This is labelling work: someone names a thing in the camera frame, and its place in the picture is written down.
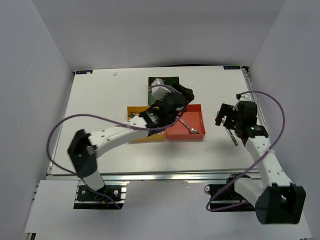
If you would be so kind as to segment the black handled spoon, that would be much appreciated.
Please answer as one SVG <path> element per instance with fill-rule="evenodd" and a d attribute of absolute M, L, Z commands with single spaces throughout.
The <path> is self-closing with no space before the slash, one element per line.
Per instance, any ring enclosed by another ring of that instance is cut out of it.
<path fill-rule="evenodd" d="M 230 129 L 228 129 L 228 128 L 226 129 L 226 131 L 229 134 L 229 136 L 230 136 L 231 140 L 233 141 L 233 143 L 235 144 L 235 146 L 238 146 L 239 143 L 236 140 L 236 138 L 235 138 L 234 134 L 232 133 L 232 131 Z"/>

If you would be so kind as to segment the pink handled spoon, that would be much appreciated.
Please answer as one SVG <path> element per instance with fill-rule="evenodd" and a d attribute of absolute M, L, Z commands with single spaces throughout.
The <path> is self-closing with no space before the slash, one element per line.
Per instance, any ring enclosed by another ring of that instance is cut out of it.
<path fill-rule="evenodd" d="M 179 122 L 187 128 L 189 134 L 199 134 L 199 131 L 196 128 L 190 127 L 184 120 L 181 118 L 179 119 Z"/>

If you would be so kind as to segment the black handled knife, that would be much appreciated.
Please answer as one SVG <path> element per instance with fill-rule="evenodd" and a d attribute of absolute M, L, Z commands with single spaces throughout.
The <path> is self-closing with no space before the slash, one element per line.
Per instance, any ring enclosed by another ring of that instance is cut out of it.
<path fill-rule="evenodd" d="M 162 132 L 157 132 L 157 133 L 155 133 L 155 134 L 153 134 L 151 136 L 154 137 L 154 138 L 162 138 L 164 134 L 165 133 L 162 131 Z"/>

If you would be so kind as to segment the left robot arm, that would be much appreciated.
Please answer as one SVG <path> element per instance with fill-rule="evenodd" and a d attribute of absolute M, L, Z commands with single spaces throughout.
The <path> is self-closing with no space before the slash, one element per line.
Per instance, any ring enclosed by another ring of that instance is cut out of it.
<path fill-rule="evenodd" d="M 156 99 L 147 110 L 142 111 L 125 123 L 86 132 L 78 130 L 67 153 L 76 175 L 86 184 L 88 193 L 99 200 L 105 196 L 105 182 L 98 170 L 97 159 L 109 150 L 137 139 L 143 139 L 164 131 L 176 124 L 195 98 L 193 90 L 179 83 L 165 85 L 155 79 L 148 90 Z"/>

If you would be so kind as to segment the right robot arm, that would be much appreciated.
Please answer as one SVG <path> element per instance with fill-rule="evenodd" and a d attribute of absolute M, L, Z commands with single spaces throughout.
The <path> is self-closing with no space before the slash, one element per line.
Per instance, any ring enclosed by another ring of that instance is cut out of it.
<path fill-rule="evenodd" d="M 236 200 L 242 196 L 255 210 L 263 224 L 298 224 L 306 199 L 302 186 L 296 185 L 284 172 L 271 149 L 269 134 L 258 124 L 258 107 L 250 100 L 240 100 L 236 105 L 223 103 L 217 112 L 215 124 L 233 130 L 250 153 L 260 174 L 263 186 L 247 176 L 228 184 L 226 195 Z"/>

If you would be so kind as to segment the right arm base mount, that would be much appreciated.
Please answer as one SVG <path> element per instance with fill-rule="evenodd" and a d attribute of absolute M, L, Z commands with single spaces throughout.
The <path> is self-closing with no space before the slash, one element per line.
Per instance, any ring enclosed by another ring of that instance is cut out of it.
<path fill-rule="evenodd" d="M 231 174 L 223 184 L 207 184 L 204 187 L 204 192 L 209 195 L 209 199 L 216 194 L 216 192 L 222 189 L 226 184 L 235 179 L 239 173 Z M 242 195 L 235 192 L 234 184 L 217 196 L 209 205 L 209 209 L 220 209 L 227 206 L 234 206 L 228 209 L 221 209 L 219 212 L 254 212 L 255 207 L 252 206 Z"/>

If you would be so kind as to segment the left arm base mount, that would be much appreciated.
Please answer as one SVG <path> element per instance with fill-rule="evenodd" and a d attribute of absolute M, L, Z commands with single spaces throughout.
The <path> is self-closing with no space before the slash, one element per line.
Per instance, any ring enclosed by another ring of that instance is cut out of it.
<path fill-rule="evenodd" d="M 121 210 L 126 199 L 128 182 L 106 181 L 101 194 L 90 191 L 80 181 L 78 183 L 73 208 L 76 210 Z"/>

